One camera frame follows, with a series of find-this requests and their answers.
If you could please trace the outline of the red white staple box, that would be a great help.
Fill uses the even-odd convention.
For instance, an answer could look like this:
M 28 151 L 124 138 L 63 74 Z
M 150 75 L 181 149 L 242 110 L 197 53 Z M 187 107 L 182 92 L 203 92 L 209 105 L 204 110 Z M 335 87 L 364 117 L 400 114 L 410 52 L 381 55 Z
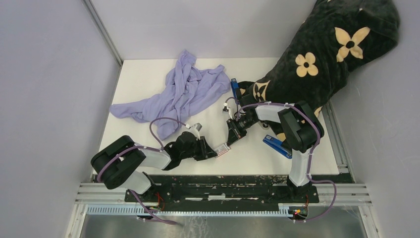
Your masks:
M 220 145 L 220 146 L 218 146 L 214 149 L 214 151 L 217 153 L 217 155 L 216 155 L 217 158 L 226 154 L 230 150 L 231 150 L 231 148 L 229 146 L 227 146 L 226 143 L 224 143 L 224 144 L 222 144 L 222 145 Z

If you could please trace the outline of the beige and black stapler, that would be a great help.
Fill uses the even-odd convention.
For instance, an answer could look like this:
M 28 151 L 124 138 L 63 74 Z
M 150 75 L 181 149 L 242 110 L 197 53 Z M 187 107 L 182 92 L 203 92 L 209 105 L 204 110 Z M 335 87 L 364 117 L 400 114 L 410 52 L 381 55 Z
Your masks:
M 264 130 L 270 129 L 269 124 L 267 124 L 265 121 L 260 121 L 259 124 L 260 124 L 261 128 L 263 128 Z

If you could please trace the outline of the blue stapler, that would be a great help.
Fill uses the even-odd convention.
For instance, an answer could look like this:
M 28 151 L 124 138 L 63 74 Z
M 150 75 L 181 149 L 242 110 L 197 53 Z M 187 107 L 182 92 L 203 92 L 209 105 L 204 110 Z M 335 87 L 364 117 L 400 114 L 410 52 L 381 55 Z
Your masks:
M 231 85 L 233 97 L 239 100 L 242 97 L 242 94 L 241 94 L 241 90 L 240 90 L 240 87 L 236 78 L 231 79 L 230 85 Z
M 283 145 L 283 142 L 278 140 L 277 138 L 272 137 L 270 135 L 266 135 L 263 139 L 263 142 L 278 153 L 280 153 L 281 155 L 283 155 L 284 157 L 286 157 L 287 159 L 292 159 L 292 151 L 285 145 Z

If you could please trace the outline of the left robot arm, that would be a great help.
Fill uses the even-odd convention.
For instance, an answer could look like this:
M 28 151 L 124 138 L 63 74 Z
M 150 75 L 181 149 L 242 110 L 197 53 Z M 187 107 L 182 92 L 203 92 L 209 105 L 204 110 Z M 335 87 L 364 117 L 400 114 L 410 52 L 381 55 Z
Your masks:
M 169 171 L 184 159 L 202 161 L 214 157 L 217 157 L 217 152 L 208 145 L 205 137 L 197 137 L 191 132 L 183 132 L 162 150 L 140 145 L 124 135 L 94 155 L 91 166 L 97 173 L 97 181 L 107 189 L 130 189 L 148 202 L 154 199 L 156 188 L 145 172 L 137 171 L 138 167 Z

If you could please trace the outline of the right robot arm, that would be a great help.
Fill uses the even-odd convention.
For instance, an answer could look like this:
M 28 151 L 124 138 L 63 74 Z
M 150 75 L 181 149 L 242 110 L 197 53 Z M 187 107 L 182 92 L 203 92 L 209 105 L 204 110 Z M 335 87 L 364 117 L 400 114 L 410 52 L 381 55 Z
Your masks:
M 273 122 L 281 126 L 290 150 L 283 155 L 292 160 L 288 179 L 292 185 L 286 188 L 286 196 L 292 202 L 299 202 L 306 196 L 303 187 L 312 177 L 310 168 L 315 148 L 324 136 L 324 129 L 314 112 L 304 101 L 295 104 L 273 102 L 251 103 L 242 106 L 235 118 L 229 119 L 226 145 L 229 147 L 247 134 L 247 129 L 257 122 Z

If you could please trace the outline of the lavender crumpled cloth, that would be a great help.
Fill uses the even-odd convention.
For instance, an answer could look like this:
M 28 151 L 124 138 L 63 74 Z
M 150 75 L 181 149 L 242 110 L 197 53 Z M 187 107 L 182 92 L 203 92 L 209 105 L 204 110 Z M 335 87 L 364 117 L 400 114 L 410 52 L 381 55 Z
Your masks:
M 167 139 L 181 123 L 207 109 L 231 89 L 223 65 L 200 70 L 195 63 L 196 57 L 184 50 L 166 75 L 161 93 L 136 102 L 113 104 L 110 113 L 139 123 L 154 121 L 159 139 Z

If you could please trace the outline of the black floral blanket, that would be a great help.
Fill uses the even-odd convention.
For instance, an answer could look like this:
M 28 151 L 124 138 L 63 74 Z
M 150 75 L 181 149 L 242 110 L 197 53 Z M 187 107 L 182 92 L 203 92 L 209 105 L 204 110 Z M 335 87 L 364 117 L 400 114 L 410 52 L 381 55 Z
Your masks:
M 318 0 L 276 65 L 239 83 L 256 102 L 305 101 L 318 115 L 351 72 L 398 44 L 400 16 L 392 0 Z

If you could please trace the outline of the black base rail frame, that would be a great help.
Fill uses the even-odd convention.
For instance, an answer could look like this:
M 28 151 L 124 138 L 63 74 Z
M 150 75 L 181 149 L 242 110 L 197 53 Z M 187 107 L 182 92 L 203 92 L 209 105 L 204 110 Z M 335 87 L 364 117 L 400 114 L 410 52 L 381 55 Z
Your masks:
M 158 202 L 164 212 L 277 211 L 281 205 L 321 204 L 328 183 L 313 184 L 309 191 L 293 195 L 285 175 L 181 176 L 152 175 L 154 185 L 139 195 L 142 202 Z

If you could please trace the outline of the aluminium rail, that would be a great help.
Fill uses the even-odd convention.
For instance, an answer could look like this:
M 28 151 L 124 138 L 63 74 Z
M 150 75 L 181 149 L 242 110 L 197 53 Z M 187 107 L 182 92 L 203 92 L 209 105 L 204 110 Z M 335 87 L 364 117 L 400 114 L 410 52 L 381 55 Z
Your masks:
M 305 198 L 287 201 L 287 188 L 283 184 L 272 186 L 255 184 L 172 184 L 168 188 L 159 187 L 140 199 L 147 205 L 156 205 L 157 196 L 168 205 L 183 201 L 259 201 L 284 205 L 304 204 Z M 314 184 L 307 195 L 315 206 L 371 206 L 372 200 L 364 184 Z M 79 186 L 75 204 L 131 204 L 136 199 L 124 188 L 107 189 L 101 183 L 82 183 Z

